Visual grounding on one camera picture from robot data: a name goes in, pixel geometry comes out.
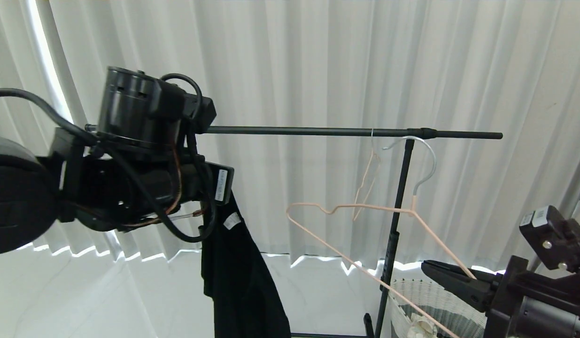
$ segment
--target hanger hook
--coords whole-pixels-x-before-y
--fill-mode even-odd
[[[382,150],[389,150],[392,147],[394,147],[395,145],[397,145],[399,142],[402,142],[404,139],[414,139],[415,141],[419,141],[423,144],[425,144],[425,146],[427,147],[427,149],[432,153],[432,158],[434,160],[434,163],[432,164],[432,170],[430,171],[429,174],[427,174],[426,177],[424,177],[421,181],[417,182],[417,184],[415,184],[415,187],[413,188],[413,195],[417,196],[417,190],[419,189],[419,186],[421,186],[423,184],[423,182],[431,179],[431,177],[434,175],[434,173],[436,172],[436,164],[437,164],[437,160],[436,160],[436,153],[434,152],[434,150],[432,149],[432,147],[422,138],[416,137],[416,136],[404,136],[401,137],[401,139],[397,139],[393,144],[390,144],[388,147],[383,147]]]

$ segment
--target white label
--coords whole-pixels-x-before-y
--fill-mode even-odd
[[[530,224],[530,222],[532,221],[532,216],[534,216],[534,212],[530,212],[529,214],[524,216],[524,218],[521,219],[521,223],[519,223],[519,226],[523,227],[524,225]]]
[[[532,219],[532,226],[533,227],[541,227],[548,223],[547,221],[547,213],[549,211],[549,206],[542,207],[540,209],[536,209],[534,211],[534,218]]]
[[[240,216],[237,212],[234,212],[233,214],[229,215],[229,217],[227,217],[227,220],[225,220],[225,222],[223,222],[223,225],[225,225],[225,227],[229,230],[231,230],[234,225],[240,223],[242,220],[240,220]]]
[[[215,191],[215,200],[223,201],[225,197],[225,184],[227,183],[227,170],[219,170],[219,178],[217,179],[217,190]]]

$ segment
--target clothes hanger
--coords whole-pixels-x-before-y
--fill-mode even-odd
[[[369,140],[371,140],[371,155],[369,156],[369,162],[367,163],[367,168],[365,169],[365,173],[363,174],[363,179],[361,180],[361,186],[359,186],[359,188],[356,190],[356,196],[355,196],[355,202],[356,203],[359,199],[359,193],[361,192],[361,189],[363,188],[363,186],[365,186],[365,178],[367,177],[367,173],[369,173],[369,167],[371,167],[371,162],[375,159],[376,160],[376,167],[375,167],[375,171],[373,173],[373,179],[371,180],[371,185],[369,186],[369,190],[367,191],[367,195],[365,195],[365,199],[363,199],[363,203],[367,203],[367,199],[369,198],[369,194],[371,194],[371,190],[373,190],[373,185],[375,184],[375,180],[378,178],[378,171],[379,171],[379,165],[381,163],[381,159],[379,158],[379,155],[377,152],[375,152],[374,150],[374,146],[373,146],[373,128],[371,128],[371,137],[369,138]],[[359,207],[359,208],[355,208],[352,209],[352,221],[356,221],[356,219],[359,217],[359,214],[361,213],[361,210],[363,208]]]
[[[288,220],[290,220],[290,222],[294,223],[300,229],[302,229],[303,231],[305,231],[306,233],[308,233],[309,235],[311,235],[314,239],[316,239],[319,242],[321,242],[323,245],[325,245],[326,247],[328,247],[330,250],[332,250],[333,252],[335,252],[337,255],[339,255],[340,257],[342,257],[346,261],[348,261],[351,265],[354,265],[357,269],[359,269],[359,271],[363,272],[364,274],[366,274],[367,276],[369,276],[369,278],[372,278],[373,280],[375,280],[376,282],[378,282],[378,284],[380,284],[381,286],[383,286],[386,289],[388,289],[390,292],[392,292],[395,295],[397,295],[397,297],[401,298],[408,305],[412,306],[417,312],[421,313],[427,319],[430,319],[440,329],[442,329],[444,332],[446,332],[447,334],[449,334],[449,336],[451,336],[452,338],[460,338],[453,331],[449,330],[447,327],[445,327],[444,325],[442,325],[442,323],[440,323],[439,321],[437,321],[436,319],[434,319],[431,315],[429,315],[427,312],[425,312],[424,310],[422,310],[421,308],[419,308],[419,306],[417,306],[414,302],[408,300],[408,298],[406,298],[405,296],[403,296],[401,293],[399,293],[393,287],[391,287],[388,284],[386,284],[380,278],[377,278],[376,276],[374,276],[374,275],[370,274],[369,272],[367,272],[367,270],[365,268],[360,267],[359,265],[357,265],[352,259],[348,258],[347,255],[343,254],[338,249],[336,249],[332,245],[328,244],[328,242],[322,240],[320,237],[318,237],[317,235],[315,235],[313,232],[311,232],[309,229],[307,229],[306,227],[304,227],[302,224],[298,223],[298,221],[294,220],[290,216],[290,209],[292,209],[295,206],[314,206],[314,207],[317,207],[322,212],[326,213],[327,215],[331,215],[331,214],[335,213],[338,209],[343,209],[343,208],[348,208],[348,207],[352,207],[352,208],[356,208],[356,207],[358,207],[358,208],[367,208],[367,209],[383,210],[383,211],[389,211],[389,212],[400,212],[402,214],[408,214],[409,216],[412,216],[412,217],[416,218],[416,220],[419,222],[419,224],[421,224],[424,227],[424,229],[432,236],[432,238],[434,239],[434,241],[440,245],[440,247],[444,250],[444,252],[446,252],[453,259],[453,261],[455,261],[459,265],[459,267],[461,267],[461,269],[464,271],[464,273],[469,278],[476,279],[476,277],[472,274],[472,272],[470,272],[470,270],[448,248],[448,246],[446,246],[446,244],[444,244],[444,242],[442,242],[442,240],[440,238],[438,238],[438,236],[433,232],[433,230],[429,227],[429,225],[427,225],[425,223],[425,221],[419,216],[419,214],[417,214],[417,212],[415,210],[416,202],[417,202],[417,190],[418,190],[419,186],[423,182],[425,182],[428,179],[430,179],[430,177],[432,177],[432,175],[436,171],[436,154],[434,153],[434,151],[431,148],[431,146],[429,146],[429,144],[427,142],[425,142],[423,139],[420,139],[420,138],[417,138],[417,137],[403,137],[402,139],[400,139],[398,141],[395,141],[389,147],[384,147],[382,149],[384,149],[384,150],[391,149],[397,143],[399,143],[400,141],[402,141],[404,139],[415,139],[417,141],[420,141],[420,142],[424,143],[427,146],[427,148],[429,150],[431,150],[432,156],[433,156],[433,159],[434,159],[434,164],[432,166],[432,171],[426,177],[424,177],[424,179],[422,179],[421,181],[417,182],[417,184],[414,187],[413,197],[412,197],[412,200],[411,200],[410,209],[394,208],[394,207],[384,207],[384,206],[376,206],[376,205],[367,205],[367,204],[354,203],[354,204],[337,205],[332,210],[327,210],[327,209],[323,208],[321,205],[319,205],[317,203],[299,202],[299,203],[292,203],[291,205],[288,206],[288,208],[286,209],[286,217],[288,218]]]

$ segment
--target wicker basket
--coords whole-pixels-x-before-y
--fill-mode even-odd
[[[484,314],[445,291],[440,285],[421,280],[394,280],[391,286],[461,338],[482,338],[486,326]],[[407,338],[411,327],[410,315],[419,313],[393,293],[389,295],[392,336]],[[440,329],[438,336],[448,337]]]

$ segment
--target black garment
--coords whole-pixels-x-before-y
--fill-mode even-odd
[[[202,242],[201,274],[215,308],[215,338],[290,337],[277,288],[233,193],[227,205],[217,206],[217,227]]]

